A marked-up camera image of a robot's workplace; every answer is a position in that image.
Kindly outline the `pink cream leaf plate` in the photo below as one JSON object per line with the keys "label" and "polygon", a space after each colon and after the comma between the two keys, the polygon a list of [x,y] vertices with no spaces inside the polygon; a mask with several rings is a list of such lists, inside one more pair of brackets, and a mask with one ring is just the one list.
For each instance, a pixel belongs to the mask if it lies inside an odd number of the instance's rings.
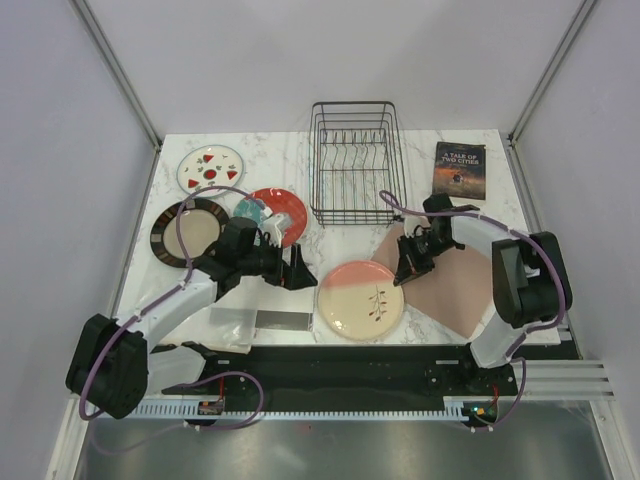
{"label": "pink cream leaf plate", "polygon": [[335,267],[324,277],[316,305],[320,318],[335,334],[354,342],[369,342],[396,328],[405,299],[387,267],[371,260],[355,260]]}

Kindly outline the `red blue flower plate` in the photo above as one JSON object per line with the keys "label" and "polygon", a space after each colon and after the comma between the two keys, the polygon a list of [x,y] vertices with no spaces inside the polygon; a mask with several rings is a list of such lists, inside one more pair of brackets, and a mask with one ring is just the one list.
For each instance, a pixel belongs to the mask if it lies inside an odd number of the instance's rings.
{"label": "red blue flower plate", "polygon": [[[308,215],[307,208],[302,200],[294,193],[282,188],[262,188],[251,194],[266,207],[270,208],[273,214],[287,214],[292,224],[286,229],[282,246],[290,247],[296,243],[304,233]],[[242,198],[233,210],[234,217],[249,218],[262,228],[266,219],[264,211],[257,204],[246,198]]]}

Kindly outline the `black wire dish rack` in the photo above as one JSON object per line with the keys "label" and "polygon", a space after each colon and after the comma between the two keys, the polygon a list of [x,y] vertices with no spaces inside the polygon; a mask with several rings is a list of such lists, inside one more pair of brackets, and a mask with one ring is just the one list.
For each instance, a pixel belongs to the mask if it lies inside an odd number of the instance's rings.
{"label": "black wire dish rack", "polygon": [[309,206],[319,225],[389,225],[379,192],[407,199],[402,137],[390,101],[321,101],[309,127]]}

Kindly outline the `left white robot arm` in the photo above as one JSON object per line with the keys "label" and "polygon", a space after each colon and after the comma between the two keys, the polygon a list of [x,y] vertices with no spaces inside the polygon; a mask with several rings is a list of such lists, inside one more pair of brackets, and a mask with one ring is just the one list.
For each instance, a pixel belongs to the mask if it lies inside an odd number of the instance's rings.
{"label": "left white robot arm", "polygon": [[96,314],[83,326],[65,385],[86,406],[113,418],[128,416],[148,394],[177,385],[208,393],[219,382],[219,369],[191,344],[156,351],[156,346],[188,317],[212,305],[244,277],[289,291],[314,287],[318,281],[306,266],[298,244],[283,258],[282,241],[291,218],[278,213],[262,224],[233,217],[217,240],[196,257],[185,276],[149,305],[108,318]]}

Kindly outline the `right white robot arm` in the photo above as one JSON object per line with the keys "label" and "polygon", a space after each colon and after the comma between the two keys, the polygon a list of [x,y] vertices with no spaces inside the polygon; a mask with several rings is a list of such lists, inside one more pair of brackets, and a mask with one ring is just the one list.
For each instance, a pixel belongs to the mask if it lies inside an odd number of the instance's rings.
{"label": "right white robot arm", "polygon": [[494,368],[508,364],[533,332],[556,327],[571,307],[572,293],[557,237],[547,231],[523,233],[471,204],[455,206],[445,193],[433,194],[423,210],[407,209],[389,191],[380,198],[404,214],[397,240],[394,284],[403,286],[435,269],[435,259],[471,247],[491,261],[495,314],[465,346],[458,381],[467,392],[483,392]]}

